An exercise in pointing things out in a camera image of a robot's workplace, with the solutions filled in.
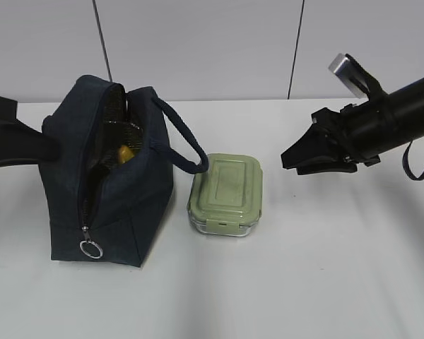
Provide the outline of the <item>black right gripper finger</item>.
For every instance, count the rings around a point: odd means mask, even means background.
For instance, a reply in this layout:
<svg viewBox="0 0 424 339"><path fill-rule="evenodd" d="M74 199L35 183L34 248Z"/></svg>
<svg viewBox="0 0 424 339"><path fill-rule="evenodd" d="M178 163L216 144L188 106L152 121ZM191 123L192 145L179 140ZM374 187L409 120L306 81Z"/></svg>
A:
<svg viewBox="0 0 424 339"><path fill-rule="evenodd" d="M296 160L336 161L342 160L339 132L335 127L312 124L305 134L281 154L284 169L295 168Z"/></svg>
<svg viewBox="0 0 424 339"><path fill-rule="evenodd" d="M357 165L345 160L336 161L314 161L296 160L295 168L298 175L320 174L328 172L354 173L357 172Z"/></svg>

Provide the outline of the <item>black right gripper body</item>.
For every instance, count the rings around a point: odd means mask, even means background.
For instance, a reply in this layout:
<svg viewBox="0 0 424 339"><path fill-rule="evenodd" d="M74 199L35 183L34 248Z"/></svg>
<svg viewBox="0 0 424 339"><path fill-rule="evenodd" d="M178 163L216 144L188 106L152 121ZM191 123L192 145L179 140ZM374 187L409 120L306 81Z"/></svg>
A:
<svg viewBox="0 0 424 339"><path fill-rule="evenodd" d="M373 104L328 108L312 114L311 166L373 166L380 163L376 143L381 133L381 109Z"/></svg>

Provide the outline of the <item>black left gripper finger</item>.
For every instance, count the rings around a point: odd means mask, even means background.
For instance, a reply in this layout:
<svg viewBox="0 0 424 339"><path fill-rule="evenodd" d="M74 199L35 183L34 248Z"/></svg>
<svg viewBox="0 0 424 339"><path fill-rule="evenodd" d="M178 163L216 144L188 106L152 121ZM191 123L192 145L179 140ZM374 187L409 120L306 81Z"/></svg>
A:
<svg viewBox="0 0 424 339"><path fill-rule="evenodd" d="M53 138L20 121L0 120L0 167L54 162L61 146Z"/></svg>

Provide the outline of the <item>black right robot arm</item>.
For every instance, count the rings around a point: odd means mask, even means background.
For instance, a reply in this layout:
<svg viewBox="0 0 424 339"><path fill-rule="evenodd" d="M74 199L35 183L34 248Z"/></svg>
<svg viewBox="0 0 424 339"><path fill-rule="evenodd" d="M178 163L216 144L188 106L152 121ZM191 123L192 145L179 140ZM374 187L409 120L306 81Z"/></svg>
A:
<svg viewBox="0 0 424 339"><path fill-rule="evenodd" d="M281 154L282 166L299 175L354 173L359 164L376 165L380 155L424 137L424 78L391 94L378 93L340 112L326 107Z"/></svg>

